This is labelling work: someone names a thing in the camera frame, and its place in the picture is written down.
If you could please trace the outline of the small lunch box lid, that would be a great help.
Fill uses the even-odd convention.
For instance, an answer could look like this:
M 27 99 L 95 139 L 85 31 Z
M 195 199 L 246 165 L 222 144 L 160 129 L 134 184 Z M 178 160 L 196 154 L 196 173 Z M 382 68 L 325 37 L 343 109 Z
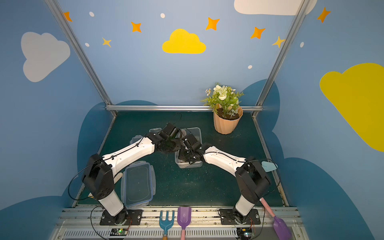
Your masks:
M 139 140 L 142 139 L 142 137 L 143 137 L 142 135 L 136 135 L 136 136 L 134 136 L 134 137 L 130 140 L 130 145 L 132 145 L 132 144 L 138 142 Z

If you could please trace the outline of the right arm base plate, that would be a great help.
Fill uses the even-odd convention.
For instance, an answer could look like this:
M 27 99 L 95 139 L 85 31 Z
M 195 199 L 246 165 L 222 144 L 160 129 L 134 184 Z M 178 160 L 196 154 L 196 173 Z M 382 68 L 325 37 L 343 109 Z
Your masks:
M 222 225 L 260 225 L 261 219 L 258 210 L 251 211 L 244 217 L 237 213 L 234 209 L 219 209 L 218 210 Z

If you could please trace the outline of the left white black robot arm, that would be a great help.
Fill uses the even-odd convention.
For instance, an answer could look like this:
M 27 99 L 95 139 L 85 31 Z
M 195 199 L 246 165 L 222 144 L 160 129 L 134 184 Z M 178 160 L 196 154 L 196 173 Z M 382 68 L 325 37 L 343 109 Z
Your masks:
M 171 123 L 157 133 L 147 133 L 133 144 L 111 154 L 92 155 L 81 177 L 83 184 L 112 217 L 122 217 L 127 210 L 115 191 L 114 177 L 135 161 L 154 152 L 173 153 L 181 148 L 180 129 Z

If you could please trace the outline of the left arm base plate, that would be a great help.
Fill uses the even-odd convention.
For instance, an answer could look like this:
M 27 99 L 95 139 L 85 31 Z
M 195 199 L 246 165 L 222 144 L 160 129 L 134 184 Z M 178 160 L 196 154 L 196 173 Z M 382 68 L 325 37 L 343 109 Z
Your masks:
M 103 211 L 100 221 L 101 226 L 138 226 L 141 223 L 143 210 L 123 209 L 116 216 L 110 215 L 107 210 Z

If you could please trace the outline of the large clear lunch box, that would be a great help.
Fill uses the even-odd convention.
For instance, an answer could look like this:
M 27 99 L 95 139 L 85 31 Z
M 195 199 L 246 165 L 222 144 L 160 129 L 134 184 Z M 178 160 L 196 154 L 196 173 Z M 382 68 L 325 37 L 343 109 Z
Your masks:
M 175 153 L 175 163 L 180 169 L 199 168 L 203 165 L 197 154 L 197 149 L 202 145 L 200 128 L 180 129 L 177 139 L 181 148 Z

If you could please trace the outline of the large lunch box lid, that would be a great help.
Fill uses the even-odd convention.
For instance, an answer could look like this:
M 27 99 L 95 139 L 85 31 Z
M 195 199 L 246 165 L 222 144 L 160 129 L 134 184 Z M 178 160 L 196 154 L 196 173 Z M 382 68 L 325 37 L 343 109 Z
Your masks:
M 154 167 L 145 161 L 125 168 L 121 182 L 121 200 L 128 210 L 147 206 L 156 194 Z

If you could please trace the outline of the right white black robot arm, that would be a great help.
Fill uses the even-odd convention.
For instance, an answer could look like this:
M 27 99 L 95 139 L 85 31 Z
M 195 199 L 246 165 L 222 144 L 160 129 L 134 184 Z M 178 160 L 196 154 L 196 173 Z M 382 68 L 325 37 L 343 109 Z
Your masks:
M 262 166 L 253 157 L 236 157 L 219 150 L 212 144 L 201 144 L 194 135 L 180 139 L 179 156 L 190 164 L 202 161 L 227 171 L 236 178 L 241 196 L 234 207 L 234 216 L 241 221 L 249 215 L 269 189 L 272 181 Z

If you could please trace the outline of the small clear lunch box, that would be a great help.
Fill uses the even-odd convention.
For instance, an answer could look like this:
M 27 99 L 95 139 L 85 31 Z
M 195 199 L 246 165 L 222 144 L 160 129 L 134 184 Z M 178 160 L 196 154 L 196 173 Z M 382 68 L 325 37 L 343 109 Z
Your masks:
M 158 134 L 162 129 L 161 128 L 153 128 L 153 129 L 150 129 L 149 132 L 150 133 L 155 133 L 155 134 Z

